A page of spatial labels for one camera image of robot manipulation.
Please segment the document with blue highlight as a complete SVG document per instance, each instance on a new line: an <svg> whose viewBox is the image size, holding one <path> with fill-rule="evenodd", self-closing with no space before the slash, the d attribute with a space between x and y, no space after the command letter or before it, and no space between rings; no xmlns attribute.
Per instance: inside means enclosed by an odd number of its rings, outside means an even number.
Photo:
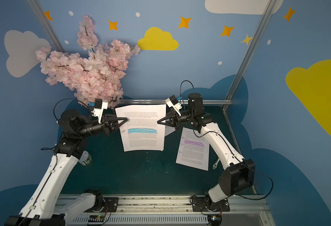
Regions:
<svg viewBox="0 0 331 226"><path fill-rule="evenodd" d="M115 109L117 117L128 121L120 127L125 152L163 151L165 126L157 121L166 115L166 105L128 105Z"/></svg>

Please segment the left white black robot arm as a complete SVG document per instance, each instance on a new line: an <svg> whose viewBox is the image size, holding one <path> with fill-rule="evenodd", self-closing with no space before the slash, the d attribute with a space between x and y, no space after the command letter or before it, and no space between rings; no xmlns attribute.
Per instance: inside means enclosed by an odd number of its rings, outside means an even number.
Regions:
<svg viewBox="0 0 331 226"><path fill-rule="evenodd" d="M44 177L20 213L8 217L5 225L66 226L87 210L107 210L102 192L95 189L86 189L79 198L58 212L55 211L55 205L69 174L85 151L87 137L113 133L127 120L126 117L105 114L100 121L92 121L76 109L64 111L58 121L63 135L53 150L53 157Z"/></svg>

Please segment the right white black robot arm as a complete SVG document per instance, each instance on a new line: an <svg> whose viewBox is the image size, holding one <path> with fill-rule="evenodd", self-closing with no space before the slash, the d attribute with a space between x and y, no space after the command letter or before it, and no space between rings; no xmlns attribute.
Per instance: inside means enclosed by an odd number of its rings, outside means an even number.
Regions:
<svg viewBox="0 0 331 226"><path fill-rule="evenodd" d="M170 112L158 120L158 124L179 129L183 123L189 122L195 136L205 138L218 156L224 172L216 186L206 192L208 204L216 204L233 195L238 195L254 184L255 163L245 159L226 139L215 119L205 112L203 98L199 93L188 96L188 109L182 110L176 96L166 101Z"/></svg>

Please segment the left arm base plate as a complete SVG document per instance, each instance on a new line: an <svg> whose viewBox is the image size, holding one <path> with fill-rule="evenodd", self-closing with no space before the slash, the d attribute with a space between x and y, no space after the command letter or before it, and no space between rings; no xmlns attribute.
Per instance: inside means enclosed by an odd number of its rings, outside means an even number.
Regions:
<svg viewBox="0 0 331 226"><path fill-rule="evenodd" d="M118 207L119 198L118 197L103 197L102 204L96 205L88 210L86 213L106 213L106 212L116 212Z"/></svg>

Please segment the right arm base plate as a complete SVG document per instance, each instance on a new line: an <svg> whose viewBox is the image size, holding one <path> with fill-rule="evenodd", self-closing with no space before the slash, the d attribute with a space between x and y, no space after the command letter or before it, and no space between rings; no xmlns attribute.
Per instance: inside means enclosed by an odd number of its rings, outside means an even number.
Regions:
<svg viewBox="0 0 331 226"><path fill-rule="evenodd" d="M227 199L218 202L213 202L210 197L198 197L193 195L190 197L190 204L194 212L229 212L230 207Z"/></svg>

